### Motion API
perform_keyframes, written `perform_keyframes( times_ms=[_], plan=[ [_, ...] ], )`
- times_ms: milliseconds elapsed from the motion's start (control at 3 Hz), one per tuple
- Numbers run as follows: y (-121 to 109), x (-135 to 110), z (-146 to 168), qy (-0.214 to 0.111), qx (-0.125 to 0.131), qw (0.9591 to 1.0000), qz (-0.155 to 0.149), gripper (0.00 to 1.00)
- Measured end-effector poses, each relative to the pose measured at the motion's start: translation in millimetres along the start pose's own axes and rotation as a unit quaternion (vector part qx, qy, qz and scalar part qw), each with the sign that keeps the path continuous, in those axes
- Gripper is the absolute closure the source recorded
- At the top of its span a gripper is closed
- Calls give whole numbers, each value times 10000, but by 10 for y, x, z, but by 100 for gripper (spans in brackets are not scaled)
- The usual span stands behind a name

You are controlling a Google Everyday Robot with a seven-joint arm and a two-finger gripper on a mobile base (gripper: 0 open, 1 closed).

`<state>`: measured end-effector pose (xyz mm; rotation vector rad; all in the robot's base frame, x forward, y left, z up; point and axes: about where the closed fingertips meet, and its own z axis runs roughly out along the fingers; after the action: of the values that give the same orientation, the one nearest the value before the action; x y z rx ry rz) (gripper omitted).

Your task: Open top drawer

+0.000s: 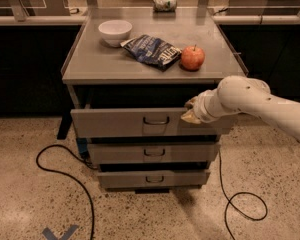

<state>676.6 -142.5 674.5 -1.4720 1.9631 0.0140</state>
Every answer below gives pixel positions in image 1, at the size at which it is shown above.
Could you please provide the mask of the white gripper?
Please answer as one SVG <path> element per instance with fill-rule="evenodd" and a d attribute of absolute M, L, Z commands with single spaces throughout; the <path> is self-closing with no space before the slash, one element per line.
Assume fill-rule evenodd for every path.
<path fill-rule="evenodd" d="M 201 121 L 211 123 L 224 116 L 237 114 L 237 111 L 221 104 L 216 89 L 207 90 L 197 97 L 192 97 L 184 104 L 184 107 L 188 111 L 181 116 L 181 119 L 191 124 L 200 124 Z"/>

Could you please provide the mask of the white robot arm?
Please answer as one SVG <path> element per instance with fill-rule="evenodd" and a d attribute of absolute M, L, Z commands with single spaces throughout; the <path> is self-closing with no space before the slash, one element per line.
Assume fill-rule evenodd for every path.
<path fill-rule="evenodd" d="M 229 76 L 214 90 L 206 90 L 185 104 L 181 116 L 192 124 L 212 123 L 228 115 L 245 113 L 278 128 L 300 142 L 300 103 L 272 95 L 262 80 Z"/>

